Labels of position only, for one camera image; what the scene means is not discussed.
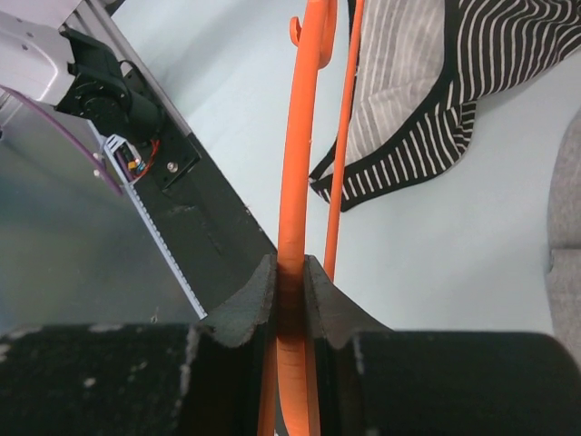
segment orange rod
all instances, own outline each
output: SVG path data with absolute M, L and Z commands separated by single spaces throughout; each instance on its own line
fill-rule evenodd
M 341 102 L 339 134 L 337 135 L 337 147 L 335 148 L 333 183 L 330 190 L 329 223 L 327 225 L 324 268 L 332 281 L 335 279 L 341 196 L 343 191 L 343 174 L 345 173 L 345 153 L 347 152 L 347 137 L 351 118 L 353 86 L 355 85 L 355 74 L 357 71 L 357 56 L 359 52 L 364 5 L 365 0 L 358 0 L 355 5 L 355 16 L 353 19 L 353 30 L 351 31 L 351 42 L 349 47 L 349 59 L 347 61 L 347 73 L 345 74 L 343 100 Z
M 303 264 L 310 139 L 319 68 L 330 60 L 337 0 L 309 0 L 303 27 L 290 21 L 298 45 L 284 152 L 278 242 L 277 369 L 282 414 L 291 436 L 319 434 L 317 395 L 307 386 Z

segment black metal plate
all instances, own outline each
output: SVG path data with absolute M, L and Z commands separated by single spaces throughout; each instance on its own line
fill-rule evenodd
M 0 336 L 2 434 L 175 434 L 189 333 L 72 325 Z
M 125 79 L 134 90 L 153 98 L 135 71 Z M 240 290 L 263 257 L 276 250 L 196 136 L 183 137 L 172 120 L 168 125 L 155 165 L 134 188 L 185 280 L 204 310 L 211 312 Z M 191 160 L 184 161 L 182 171 L 171 179 L 167 163 L 186 158 Z M 280 436 L 288 434 L 280 407 L 276 429 Z
M 362 332 L 353 345 L 372 434 L 581 434 L 579 370 L 548 336 Z
M 125 82 L 138 94 L 157 102 L 155 95 L 145 85 L 141 75 L 135 70 L 125 76 Z M 166 117 L 158 136 L 161 142 L 160 148 L 148 175 L 155 180 L 160 189 L 164 190 L 169 188 L 200 161 L 200 154 L 197 148 L 202 145 L 195 136 L 182 134 L 169 116 Z

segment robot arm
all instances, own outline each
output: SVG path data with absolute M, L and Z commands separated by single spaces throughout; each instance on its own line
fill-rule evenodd
M 91 120 L 104 136 L 138 144 L 162 128 L 162 107 L 130 89 L 113 51 L 90 36 L 0 11 L 0 58 L 0 85 Z

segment red wire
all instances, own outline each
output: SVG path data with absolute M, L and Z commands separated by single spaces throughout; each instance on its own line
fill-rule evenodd
M 143 171 L 141 174 L 139 174 L 139 177 L 143 177 L 147 174 L 147 172 L 149 171 L 149 169 L 152 167 L 153 165 L 153 160 L 155 159 L 155 155 L 157 154 L 157 151 L 160 149 L 160 140 L 159 139 L 152 139 L 152 155 L 149 157 L 149 162 L 147 163 L 147 165 L 145 165 L 145 168 L 143 168 Z

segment metal frame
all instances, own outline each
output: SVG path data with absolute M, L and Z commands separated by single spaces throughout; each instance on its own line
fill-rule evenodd
M 118 60 L 132 61 L 146 81 L 147 92 L 164 106 L 176 133 L 199 155 L 193 168 L 170 189 L 145 180 L 148 174 L 126 190 L 202 317 L 234 295 L 262 257 L 275 252 L 274 245 L 101 4 L 84 0 L 65 24 L 109 45 Z M 114 159 L 112 164 L 120 171 Z

